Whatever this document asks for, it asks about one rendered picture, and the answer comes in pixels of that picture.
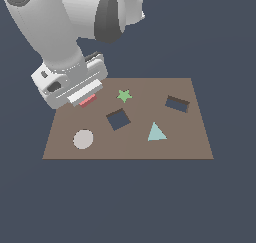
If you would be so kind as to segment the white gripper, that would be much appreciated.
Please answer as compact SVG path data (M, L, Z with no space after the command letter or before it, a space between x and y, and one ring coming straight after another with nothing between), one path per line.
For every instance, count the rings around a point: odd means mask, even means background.
M60 72L51 71L42 64L31 78L39 93L52 109L66 103L77 106L103 88L102 80L108 75L103 54L94 52L80 63Z

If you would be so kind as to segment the pale round disc piece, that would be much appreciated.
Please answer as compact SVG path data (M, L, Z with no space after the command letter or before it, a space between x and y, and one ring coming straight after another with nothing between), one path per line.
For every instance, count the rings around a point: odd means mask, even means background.
M73 137L73 144L77 149L87 149L93 143L93 133L88 129L79 130Z

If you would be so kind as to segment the light blue triangle piece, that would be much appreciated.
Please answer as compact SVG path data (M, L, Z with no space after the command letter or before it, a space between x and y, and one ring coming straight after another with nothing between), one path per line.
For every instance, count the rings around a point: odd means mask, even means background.
M166 140L166 135L161 131L156 123L152 124L148 140L149 141L158 141L158 140Z

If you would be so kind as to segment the red rectangular block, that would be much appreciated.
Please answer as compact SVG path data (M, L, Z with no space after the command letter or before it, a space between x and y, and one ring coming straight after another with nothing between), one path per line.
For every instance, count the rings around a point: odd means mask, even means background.
M90 103L92 103L93 101L95 101L97 99L96 95L93 94L90 97L86 98L84 101L82 101L81 103L79 103L79 105L82 108L85 108L86 106L88 106Z

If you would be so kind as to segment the brown slotted board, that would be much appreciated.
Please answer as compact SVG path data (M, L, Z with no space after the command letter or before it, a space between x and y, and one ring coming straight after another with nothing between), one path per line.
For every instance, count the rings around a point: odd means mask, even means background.
M107 78L102 84L87 107L66 104L56 110L45 160L213 158L189 78ZM132 98L117 99L120 90ZM166 140L148 140L153 123ZM82 129L94 136L83 150L73 144Z

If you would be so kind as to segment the green star piece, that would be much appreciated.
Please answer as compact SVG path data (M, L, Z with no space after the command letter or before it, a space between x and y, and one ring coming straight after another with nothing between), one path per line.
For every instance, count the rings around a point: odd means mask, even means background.
M123 102L126 102L128 99L131 99L131 98L132 96L130 95L128 90L125 90L125 91L120 90L119 95L117 96L117 99L120 99Z

